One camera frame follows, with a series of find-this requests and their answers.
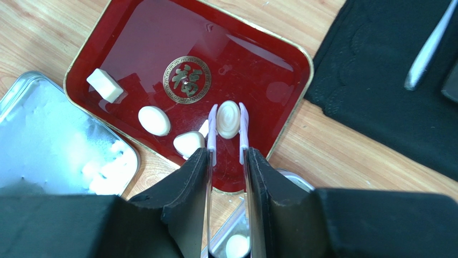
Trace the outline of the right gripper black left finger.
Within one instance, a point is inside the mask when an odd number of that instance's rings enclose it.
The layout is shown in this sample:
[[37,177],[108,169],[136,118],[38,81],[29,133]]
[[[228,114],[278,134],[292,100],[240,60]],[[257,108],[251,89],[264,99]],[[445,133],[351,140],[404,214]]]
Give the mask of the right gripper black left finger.
[[141,208],[158,211],[157,222],[181,257],[200,257],[207,191],[209,151],[202,147],[178,169],[129,199]]

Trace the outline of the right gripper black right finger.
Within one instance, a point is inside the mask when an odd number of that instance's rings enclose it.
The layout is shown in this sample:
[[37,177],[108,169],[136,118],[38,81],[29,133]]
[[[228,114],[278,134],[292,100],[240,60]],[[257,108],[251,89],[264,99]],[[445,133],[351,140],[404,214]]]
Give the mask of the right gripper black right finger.
[[315,195],[275,170],[259,150],[249,148],[247,159],[252,257],[318,257]]

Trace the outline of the white oval chocolate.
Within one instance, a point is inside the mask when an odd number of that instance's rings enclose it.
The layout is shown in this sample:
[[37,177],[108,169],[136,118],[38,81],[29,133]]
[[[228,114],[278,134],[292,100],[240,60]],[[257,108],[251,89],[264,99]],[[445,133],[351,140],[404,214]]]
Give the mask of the white oval chocolate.
[[165,136],[171,130],[168,116],[156,106],[144,106],[139,110],[138,119],[141,126],[150,134]]
[[224,139],[234,138],[239,132],[240,117],[240,108],[234,101],[223,102],[216,115],[218,134]]
[[231,236],[225,247],[227,258],[242,258],[249,252],[249,237],[235,234]]

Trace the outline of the pink handled metal tongs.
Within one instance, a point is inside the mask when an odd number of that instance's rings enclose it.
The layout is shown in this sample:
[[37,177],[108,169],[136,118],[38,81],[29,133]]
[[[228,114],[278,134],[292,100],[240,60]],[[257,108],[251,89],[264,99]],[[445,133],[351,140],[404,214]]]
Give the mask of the pink handled metal tongs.
[[[239,128],[239,163],[243,166],[244,169],[244,183],[246,184],[244,193],[246,194],[245,197],[245,202],[247,204],[246,206],[246,215],[248,215],[248,223],[249,223],[249,233],[250,233],[250,246],[252,247],[251,244],[251,226],[250,226],[250,219],[249,219],[249,207],[248,204],[250,202],[250,194],[248,193],[248,190],[250,189],[249,182],[248,182],[248,161],[247,161],[247,152],[249,149],[249,141],[248,141],[248,123],[249,123],[249,115],[246,107],[242,102],[237,104],[240,108],[240,128]],[[213,178],[213,171],[214,167],[217,164],[217,147],[216,147],[216,136],[218,134],[217,132],[217,127],[216,127],[216,115],[218,111],[219,106],[215,104],[210,113],[209,113],[209,131],[207,134],[207,149],[209,151],[209,165],[207,167],[207,191],[206,191],[206,218],[207,218],[207,233],[210,233],[210,227],[211,227],[211,222],[210,222],[210,217],[211,217],[211,210],[213,207],[213,204],[211,202],[212,199],[212,193],[214,191],[214,187],[212,186],[212,178]],[[251,257],[251,247],[248,252],[248,254],[245,257]]]

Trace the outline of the red lacquer tray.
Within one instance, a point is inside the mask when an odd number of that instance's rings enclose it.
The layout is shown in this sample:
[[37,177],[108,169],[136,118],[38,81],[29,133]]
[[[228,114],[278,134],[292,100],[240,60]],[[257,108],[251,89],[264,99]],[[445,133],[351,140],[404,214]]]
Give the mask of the red lacquer tray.
[[[106,71],[124,92],[109,103],[86,81]],[[155,155],[180,166],[180,134],[205,126],[211,108],[242,102],[249,145],[270,157],[313,76],[304,48],[201,1],[111,1],[70,65],[67,97]],[[147,132],[144,106],[169,118],[165,136]]]

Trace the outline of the white rectangular chocolate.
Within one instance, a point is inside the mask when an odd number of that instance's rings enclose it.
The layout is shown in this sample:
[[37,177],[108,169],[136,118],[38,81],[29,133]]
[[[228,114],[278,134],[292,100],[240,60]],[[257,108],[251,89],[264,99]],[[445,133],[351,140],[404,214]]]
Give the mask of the white rectangular chocolate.
[[109,103],[115,100],[124,92],[122,87],[106,71],[95,69],[86,81]]

